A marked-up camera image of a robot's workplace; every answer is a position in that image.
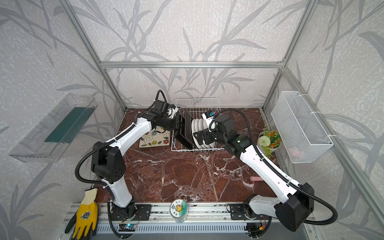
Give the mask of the purple pink spoon toy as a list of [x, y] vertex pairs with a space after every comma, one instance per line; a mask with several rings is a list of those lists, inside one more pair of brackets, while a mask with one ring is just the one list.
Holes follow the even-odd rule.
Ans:
[[250, 177], [252, 182], [263, 182], [264, 180], [261, 177]]

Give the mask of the pink item in basket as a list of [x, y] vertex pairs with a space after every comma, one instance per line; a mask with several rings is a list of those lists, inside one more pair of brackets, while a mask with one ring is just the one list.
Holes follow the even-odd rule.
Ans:
[[289, 148], [288, 153], [290, 154], [290, 157], [293, 159], [300, 159], [303, 156], [303, 152], [296, 147]]

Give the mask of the white ribbed flower pot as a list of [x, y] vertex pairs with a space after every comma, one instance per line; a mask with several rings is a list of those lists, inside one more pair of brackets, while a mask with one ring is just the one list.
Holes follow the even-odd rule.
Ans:
[[282, 138], [277, 130], [268, 130], [267, 126], [259, 134], [258, 147], [262, 150], [267, 158], [282, 144]]

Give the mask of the black square plate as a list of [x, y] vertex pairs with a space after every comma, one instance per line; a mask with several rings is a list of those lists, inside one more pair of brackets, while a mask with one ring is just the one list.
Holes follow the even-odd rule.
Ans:
[[190, 142], [189, 147], [187, 147], [189, 150], [193, 150], [195, 146], [195, 141], [192, 134], [192, 121], [193, 117], [191, 114], [188, 111], [185, 111], [185, 137]]
[[175, 138], [181, 143], [183, 147], [188, 149], [189, 141], [185, 137], [185, 118], [183, 116], [179, 116], [179, 128], [176, 130]]

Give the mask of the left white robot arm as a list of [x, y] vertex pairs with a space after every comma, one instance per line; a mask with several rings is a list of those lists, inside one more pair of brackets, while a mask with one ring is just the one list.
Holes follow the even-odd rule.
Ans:
[[135, 121], [107, 143], [98, 142], [94, 145], [91, 171], [95, 173], [113, 198], [113, 204], [119, 208], [130, 207], [134, 198], [129, 192], [125, 172], [124, 155], [142, 136], [156, 127], [166, 131], [181, 126], [179, 108], [173, 104], [156, 100], [152, 108], [137, 114]]

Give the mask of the white round plate leftmost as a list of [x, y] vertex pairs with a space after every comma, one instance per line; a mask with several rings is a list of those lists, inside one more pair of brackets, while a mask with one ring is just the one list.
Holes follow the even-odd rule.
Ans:
[[194, 133], [196, 133], [197, 131], [198, 131], [198, 126], [196, 127], [196, 124], [198, 124], [199, 123], [199, 120], [198, 119], [193, 119], [192, 120], [192, 124], [191, 124], [191, 127], [192, 127], [192, 135], [193, 135], [193, 140], [194, 140], [194, 143], [195, 143], [195, 145], [196, 145], [196, 147], [198, 148], [198, 149], [202, 149], [202, 146], [201, 145], [199, 145], [199, 143], [198, 143], [198, 141], [197, 141], [197, 139], [195, 138], [195, 135], [194, 135]]

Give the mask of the floral square plate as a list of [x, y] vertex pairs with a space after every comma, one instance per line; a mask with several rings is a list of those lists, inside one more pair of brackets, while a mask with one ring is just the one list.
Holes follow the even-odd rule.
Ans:
[[153, 148], [170, 145], [170, 131], [163, 127], [156, 127], [140, 138], [139, 148]]

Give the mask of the white mesh wall basket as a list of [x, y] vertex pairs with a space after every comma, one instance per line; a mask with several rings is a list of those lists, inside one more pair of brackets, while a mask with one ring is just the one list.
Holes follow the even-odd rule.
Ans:
[[312, 163], [334, 145], [316, 114], [299, 92], [280, 93], [271, 115], [287, 153], [293, 147], [303, 152], [300, 159], [288, 153], [293, 164]]

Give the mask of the yellow black work glove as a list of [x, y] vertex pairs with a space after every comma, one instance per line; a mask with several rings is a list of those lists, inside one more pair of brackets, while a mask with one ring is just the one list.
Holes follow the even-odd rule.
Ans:
[[97, 233], [98, 205], [95, 202], [98, 189], [93, 188], [85, 191], [85, 197], [80, 207], [71, 218], [65, 228], [65, 234], [74, 229], [72, 240], [89, 240]]

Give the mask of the clear plastic wall shelf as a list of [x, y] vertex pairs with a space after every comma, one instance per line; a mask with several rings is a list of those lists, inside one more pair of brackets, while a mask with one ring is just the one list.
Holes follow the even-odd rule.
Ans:
[[94, 97], [67, 94], [9, 153], [24, 163], [56, 163], [70, 144], [45, 143], [45, 139], [75, 107], [97, 108]]

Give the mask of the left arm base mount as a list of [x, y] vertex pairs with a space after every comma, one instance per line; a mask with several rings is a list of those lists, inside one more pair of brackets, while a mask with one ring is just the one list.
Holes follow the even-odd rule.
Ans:
[[152, 205], [150, 204], [135, 204], [135, 206], [129, 205], [126, 208], [120, 208], [112, 204], [110, 219], [112, 221], [148, 221], [151, 208]]

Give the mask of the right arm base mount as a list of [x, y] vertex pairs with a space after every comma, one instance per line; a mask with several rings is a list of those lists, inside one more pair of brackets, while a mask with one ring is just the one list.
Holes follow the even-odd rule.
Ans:
[[250, 214], [245, 208], [243, 204], [227, 204], [227, 211], [231, 215], [231, 220], [233, 221], [246, 221], [246, 220], [254, 220], [256, 219], [256, 215]]

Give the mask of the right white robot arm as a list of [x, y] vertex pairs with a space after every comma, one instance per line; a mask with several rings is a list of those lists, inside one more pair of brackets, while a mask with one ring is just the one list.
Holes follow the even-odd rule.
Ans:
[[294, 232], [314, 210], [314, 200], [307, 194], [314, 194], [311, 185], [301, 185], [286, 175], [270, 161], [250, 137], [239, 134], [228, 115], [214, 117], [212, 111], [202, 114], [204, 130], [194, 133], [199, 144], [217, 142], [229, 153], [252, 168], [275, 193], [275, 197], [252, 195], [243, 202], [245, 215], [249, 219], [257, 215], [277, 218], [283, 226]]

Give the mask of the green mat in shelf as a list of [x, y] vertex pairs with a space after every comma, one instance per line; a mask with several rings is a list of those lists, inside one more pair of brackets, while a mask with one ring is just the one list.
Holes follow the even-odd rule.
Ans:
[[95, 110], [96, 108], [73, 108], [44, 142], [70, 144]]

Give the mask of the green circuit board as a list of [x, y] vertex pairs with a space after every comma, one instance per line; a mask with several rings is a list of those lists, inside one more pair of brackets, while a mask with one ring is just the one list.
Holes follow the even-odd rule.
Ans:
[[135, 232], [138, 224], [137, 223], [120, 223], [119, 232]]

